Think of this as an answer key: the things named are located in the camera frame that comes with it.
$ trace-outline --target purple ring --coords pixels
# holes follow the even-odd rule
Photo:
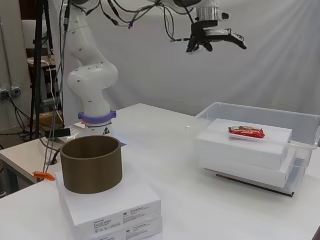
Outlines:
[[[90,124],[106,123],[116,117],[117,117],[117,113],[115,111],[111,111],[110,113],[102,117],[89,117],[89,116],[86,116],[83,112],[80,112],[78,114],[79,119],[83,120],[85,123],[90,123]]]

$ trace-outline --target white wall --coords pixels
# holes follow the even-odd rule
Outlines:
[[[121,2],[131,9],[147,3]],[[320,114],[320,2],[224,0],[221,8],[231,19],[220,27],[244,35],[248,50],[215,43],[213,53],[188,55],[186,43],[170,43],[157,9],[131,30],[114,27],[99,10],[89,16],[99,49],[119,69],[118,83],[108,90],[114,105],[143,102],[196,114],[223,101]],[[176,36],[188,37],[188,18],[175,16],[175,21]],[[68,52],[66,59],[68,72],[77,63]],[[81,105],[65,90],[65,116],[77,121]]]
[[[2,37],[4,37],[13,85],[20,86],[22,90],[22,95],[15,102],[21,110],[30,112],[30,77],[24,49],[19,1],[0,1],[0,16],[4,28],[4,36],[0,36],[0,86],[2,88],[10,87],[2,47]],[[17,125],[11,104],[0,102],[0,130]]]

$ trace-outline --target white backdrop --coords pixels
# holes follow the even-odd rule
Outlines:
[[[148,4],[120,2],[131,9]],[[51,0],[55,43],[59,6]],[[220,27],[242,34],[248,50],[215,43],[213,53],[188,55],[186,43],[170,43],[158,9],[131,30],[114,27],[100,10],[90,15],[99,49],[119,70],[107,91],[113,108],[142,102],[194,115],[222,101],[320,114],[320,1],[222,0],[220,7],[231,14]],[[176,37],[188,37],[189,19],[175,15],[175,22]],[[76,66],[67,51],[66,75]],[[67,123],[75,122],[81,104],[66,84],[64,95]]]

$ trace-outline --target white table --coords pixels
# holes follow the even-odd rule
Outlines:
[[[54,143],[53,147],[58,149],[62,144]],[[6,184],[5,191],[14,193],[19,190],[17,176],[28,184],[36,183],[37,179],[33,177],[34,171],[42,171],[45,158],[45,147],[39,140],[30,141],[11,148],[0,151],[0,160],[4,166],[4,177]],[[61,169],[61,164],[50,166],[49,172],[54,174]]]
[[[191,116],[138,104],[118,112],[116,136],[162,199],[164,233],[152,240],[311,239],[320,225],[320,152],[293,198],[214,176],[197,167],[184,125]],[[70,240],[54,182],[0,201],[6,240]]]

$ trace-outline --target red snack bar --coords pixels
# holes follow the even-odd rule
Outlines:
[[[254,138],[264,138],[265,136],[262,129],[247,126],[229,127],[229,133]]]

